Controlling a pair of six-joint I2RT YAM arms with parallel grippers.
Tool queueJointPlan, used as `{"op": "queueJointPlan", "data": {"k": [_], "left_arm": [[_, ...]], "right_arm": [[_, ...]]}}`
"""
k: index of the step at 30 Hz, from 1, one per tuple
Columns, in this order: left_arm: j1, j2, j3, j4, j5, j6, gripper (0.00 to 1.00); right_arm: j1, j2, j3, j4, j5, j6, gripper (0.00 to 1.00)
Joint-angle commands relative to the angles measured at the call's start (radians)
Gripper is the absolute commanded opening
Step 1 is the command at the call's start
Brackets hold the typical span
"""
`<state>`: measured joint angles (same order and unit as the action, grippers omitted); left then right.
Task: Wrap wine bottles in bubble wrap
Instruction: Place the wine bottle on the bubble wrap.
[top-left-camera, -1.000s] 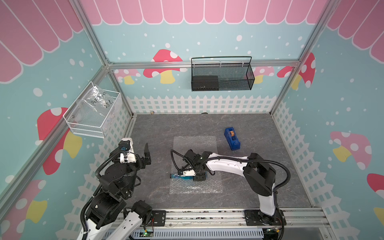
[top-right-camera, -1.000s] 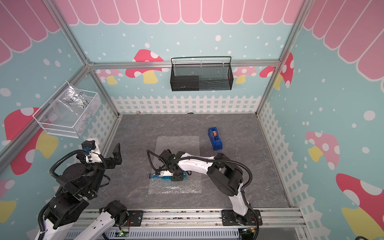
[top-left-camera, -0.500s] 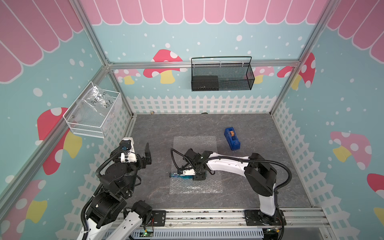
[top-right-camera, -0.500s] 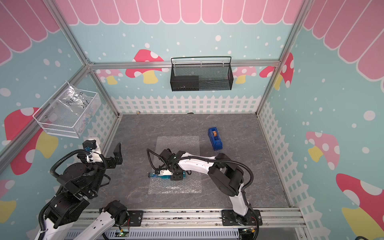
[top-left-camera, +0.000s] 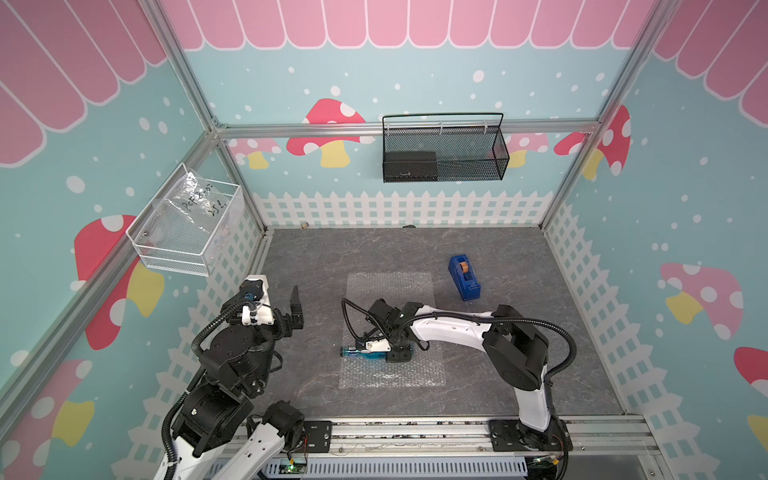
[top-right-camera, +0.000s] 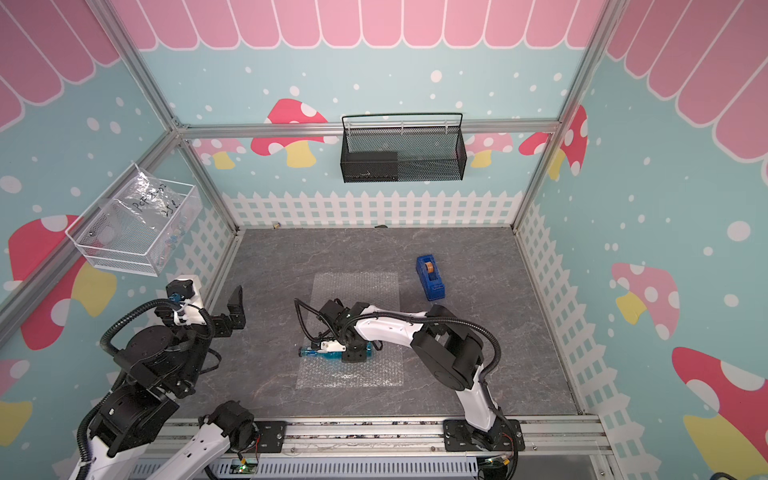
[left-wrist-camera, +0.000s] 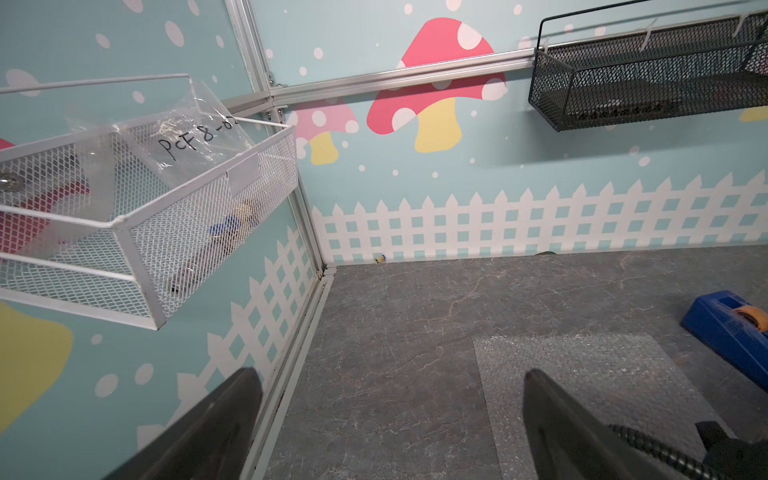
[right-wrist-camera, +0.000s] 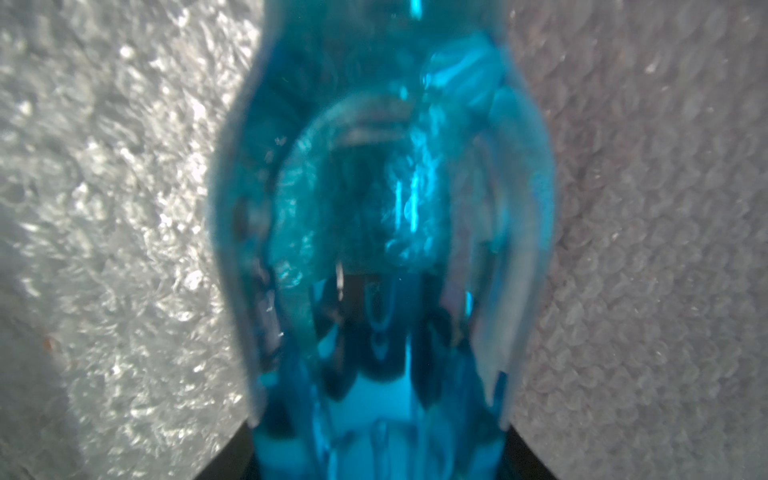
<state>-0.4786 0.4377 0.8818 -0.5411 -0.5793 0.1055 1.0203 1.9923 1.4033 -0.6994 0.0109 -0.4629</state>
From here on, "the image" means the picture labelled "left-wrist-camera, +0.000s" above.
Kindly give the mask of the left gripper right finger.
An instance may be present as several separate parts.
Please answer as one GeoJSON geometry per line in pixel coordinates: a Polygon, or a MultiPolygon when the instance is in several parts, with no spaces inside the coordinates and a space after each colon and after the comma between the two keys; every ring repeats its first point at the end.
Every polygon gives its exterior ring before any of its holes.
{"type": "Polygon", "coordinates": [[[666,479],[545,372],[525,374],[523,421],[540,479],[666,479]]]}

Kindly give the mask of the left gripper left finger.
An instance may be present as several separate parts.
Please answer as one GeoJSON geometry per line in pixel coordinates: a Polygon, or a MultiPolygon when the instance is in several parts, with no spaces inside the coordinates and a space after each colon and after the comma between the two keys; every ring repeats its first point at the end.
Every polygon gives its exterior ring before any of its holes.
{"type": "Polygon", "coordinates": [[[238,479],[263,397],[255,369],[240,368],[109,479],[238,479]]]}

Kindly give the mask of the clear bubble wrap sheet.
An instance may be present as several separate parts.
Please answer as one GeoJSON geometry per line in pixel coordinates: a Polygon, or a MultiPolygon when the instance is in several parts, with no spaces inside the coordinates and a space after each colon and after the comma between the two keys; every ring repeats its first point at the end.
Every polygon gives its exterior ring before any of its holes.
{"type": "Polygon", "coordinates": [[[473,340],[503,478],[533,479],[524,377],[544,371],[604,424],[643,431],[702,459],[695,428],[720,415],[648,335],[492,336],[473,340]]]}

